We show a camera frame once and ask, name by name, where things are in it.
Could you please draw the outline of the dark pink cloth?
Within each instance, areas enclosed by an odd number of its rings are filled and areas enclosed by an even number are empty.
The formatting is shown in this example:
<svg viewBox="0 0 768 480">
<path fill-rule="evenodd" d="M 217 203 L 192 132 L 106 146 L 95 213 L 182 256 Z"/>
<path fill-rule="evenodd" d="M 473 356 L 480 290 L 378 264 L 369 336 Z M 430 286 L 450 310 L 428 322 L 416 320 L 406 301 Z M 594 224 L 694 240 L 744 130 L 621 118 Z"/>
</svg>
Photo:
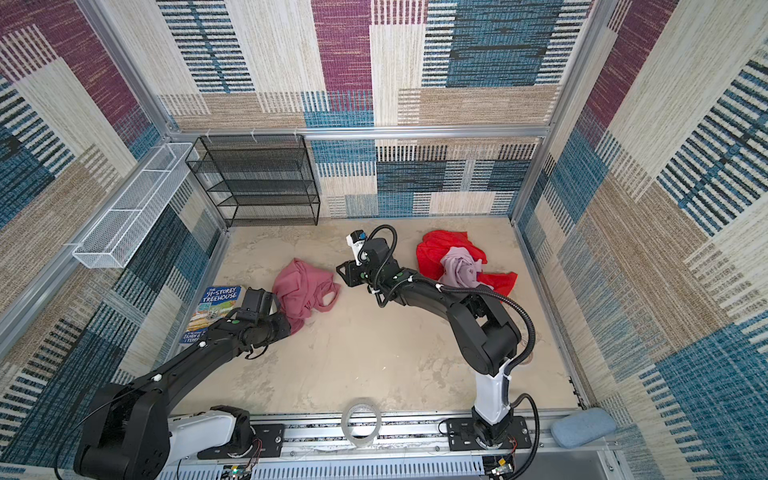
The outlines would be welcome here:
<svg viewBox="0 0 768 480">
<path fill-rule="evenodd" d="M 277 275 L 272 287 L 292 334 L 303 328 L 315 310 L 330 311 L 340 291 L 341 285 L 331 272 L 299 259 L 293 259 Z"/>
</svg>

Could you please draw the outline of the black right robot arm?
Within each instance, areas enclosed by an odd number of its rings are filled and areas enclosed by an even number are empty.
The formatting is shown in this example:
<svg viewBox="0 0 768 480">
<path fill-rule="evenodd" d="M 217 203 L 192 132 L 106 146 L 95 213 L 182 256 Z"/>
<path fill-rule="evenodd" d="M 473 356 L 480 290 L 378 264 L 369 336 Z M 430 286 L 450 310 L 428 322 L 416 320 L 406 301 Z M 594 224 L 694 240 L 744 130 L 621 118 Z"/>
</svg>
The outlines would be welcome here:
<svg viewBox="0 0 768 480">
<path fill-rule="evenodd" d="M 487 286 L 448 286 L 400 266 L 394 258 L 397 232 L 390 225 L 379 225 L 371 233 L 355 230 L 346 242 L 353 258 L 336 271 L 348 287 L 365 285 L 381 308 L 397 303 L 448 322 L 463 359 L 475 372 L 471 413 L 477 442 L 483 448 L 500 446 L 519 404 L 509 400 L 510 375 L 535 346 L 536 330 L 528 313 Z"/>
</svg>

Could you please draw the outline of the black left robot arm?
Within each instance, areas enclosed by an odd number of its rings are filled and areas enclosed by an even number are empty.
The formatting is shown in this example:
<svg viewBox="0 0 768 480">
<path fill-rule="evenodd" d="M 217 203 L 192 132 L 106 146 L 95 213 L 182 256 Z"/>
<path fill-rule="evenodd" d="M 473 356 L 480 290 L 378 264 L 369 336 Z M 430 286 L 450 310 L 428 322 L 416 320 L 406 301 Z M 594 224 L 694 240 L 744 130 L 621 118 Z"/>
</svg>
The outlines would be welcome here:
<svg viewBox="0 0 768 480">
<path fill-rule="evenodd" d="M 216 320 L 193 345 L 126 385 L 97 391 L 84 419 L 73 462 L 92 479 L 155 479 L 169 464 L 211 450 L 249 455 L 255 433 L 246 410 L 217 406 L 173 420 L 179 402 L 229 361 L 288 337 L 290 323 L 276 296 L 248 289 L 241 306 Z"/>
</svg>

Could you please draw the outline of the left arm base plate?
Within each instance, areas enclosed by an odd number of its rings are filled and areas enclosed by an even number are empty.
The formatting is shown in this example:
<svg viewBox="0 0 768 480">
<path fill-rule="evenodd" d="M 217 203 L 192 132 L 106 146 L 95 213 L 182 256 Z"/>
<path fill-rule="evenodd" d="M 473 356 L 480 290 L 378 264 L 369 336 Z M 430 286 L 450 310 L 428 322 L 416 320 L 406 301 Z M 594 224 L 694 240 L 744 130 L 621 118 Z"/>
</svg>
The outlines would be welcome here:
<svg viewBox="0 0 768 480">
<path fill-rule="evenodd" d="M 236 426 L 228 443 L 196 454 L 198 460 L 276 458 L 281 455 L 284 424 Z"/>
</svg>

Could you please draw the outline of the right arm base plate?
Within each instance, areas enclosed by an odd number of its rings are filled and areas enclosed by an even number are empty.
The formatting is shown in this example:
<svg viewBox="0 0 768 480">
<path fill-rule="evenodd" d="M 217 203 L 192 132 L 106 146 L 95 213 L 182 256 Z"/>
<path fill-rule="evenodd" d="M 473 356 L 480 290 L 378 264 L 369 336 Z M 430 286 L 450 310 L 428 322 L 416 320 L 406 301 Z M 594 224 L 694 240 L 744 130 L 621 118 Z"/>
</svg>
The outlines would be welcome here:
<svg viewBox="0 0 768 480">
<path fill-rule="evenodd" d="M 453 417 L 439 422 L 438 432 L 448 439 L 450 451 L 470 450 L 512 450 L 530 449 L 533 446 L 531 434 L 533 431 L 527 426 L 522 416 L 513 416 L 505 431 L 493 444 L 486 444 L 479 439 L 475 430 L 473 418 Z"/>
</svg>

